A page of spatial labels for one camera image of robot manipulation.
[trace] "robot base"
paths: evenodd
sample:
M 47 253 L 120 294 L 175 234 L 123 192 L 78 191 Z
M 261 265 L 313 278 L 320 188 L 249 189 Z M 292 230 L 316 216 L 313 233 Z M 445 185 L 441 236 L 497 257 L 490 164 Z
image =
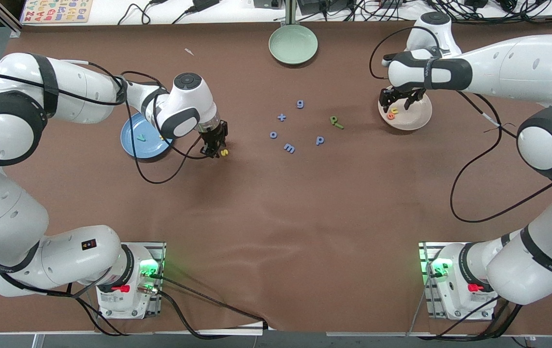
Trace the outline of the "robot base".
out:
M 115 290 L 104 293 L 97 289 L 100 311 L 107 319 L 144 319 L 160 312 L 160 298 L 142 289 L 161 289 L 161 281 L 146 277 L 144 273 L 157 270 L 162 275 L 166 243 L 124 243 L 134 256 L 134 267 L 126 285 L 128 292 Z
M 405 110 L 405 102 L 406 99 L 395 101 L 387 112 L 384 112 L 384 107 L 377 102 L 379 114 L 388 125 L 398 130 L 415 131 L 426 125 L 433 113 L 429 97 L 424 94 L 421 101 L 416 101 L 409 106 L 409 110 Z
M 495 291 L 469 291 L 468 282 L 461 274 L 459 268 L 459 253 L 464 244 L 451 243 L 445 246 L 432 262 L 429 271 L 433 274 L 442 273 L 443 276 L 432 278 L 431 284 L 437 285 L 437 293 L 444 307 L 446 317 L 451 320 L 459 320 L 484 302 L 497 296 Z M 470 320 L 490 320 L 497 301 L 490 302 L 470 315 Z

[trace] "brown tabletop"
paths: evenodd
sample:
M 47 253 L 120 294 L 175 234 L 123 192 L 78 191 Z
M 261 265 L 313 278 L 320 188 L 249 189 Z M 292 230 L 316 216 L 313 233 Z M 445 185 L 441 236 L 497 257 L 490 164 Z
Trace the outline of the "brown tabletop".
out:
M 210 86 L 230 128 L 229 156 L 188 160 L 179 176 L 150 185 L 119 144 L 127 119 L 115 108 L 97 125 L 51 121 L 38 150 L 7 174 L 50 214 L 49 235 L 110 225 L 121 240 L 166 241 L 165 273 L 197 290 L 264 317 L 289 331 L 405 332 L 422 291 L 418 242 L 477 241 L 523 227 L 552 202 L 552 189 L 495 220 L 457 221 L 448 198 L 468 160 L 496 132 L 457 93 L 431 91 L 433 117 L 416 132 L 380 119 L 377 99 L 387 82 L 373 79 L 375 44 L 409 23 L 313 23 L 320 48 L 311 64 L 287 68 L 267 49 L 278 24 L 26 28 L 8 52 L 84 59 L 112 73 L 138 70 L 170 86 L 192 71 Z M 464 51 L 550 26 L 455 26 Z M 380 55 L 402 51 L 407 33 Z M 194 53 L 185 51 L 188 48 Z M 382 71 L 378 62 L 376 69 Z M 296 101 L 305 101 L 302 110 Z M 502 121 L 519 125 L 540 109 L 491 99 Z M 285 113 L 281 123 L 276 116 Z M 345 126 L 338 130 L 329 117 Z M 278 132 L 270 139 L 269 133 Z M 325 143 L 315 145 L 317 136 Z M 187 148 L 195 136 L 181 139 Z M 294 154 L 283 150 L 295 146 Z M 181 158 L 143 164 L 162 179 Z M 521 161 L 505 137 L 464 174 L 459 214 L 482 218 L 543 187 L 546 179 Z M 168 288 L 196 328 L 252 322 Z M 164 304 L 158 319 L 117 324 L 128 332 L 183 327 Z M 442 330 L 424 308 L 414 331 Z M 484 324 L 466 324 L 477 332 Z M 0 331 L 93 330 L 71 300 L 0 296 Z M 552 334 L 552 296 L 522 310 L 509 333 Z

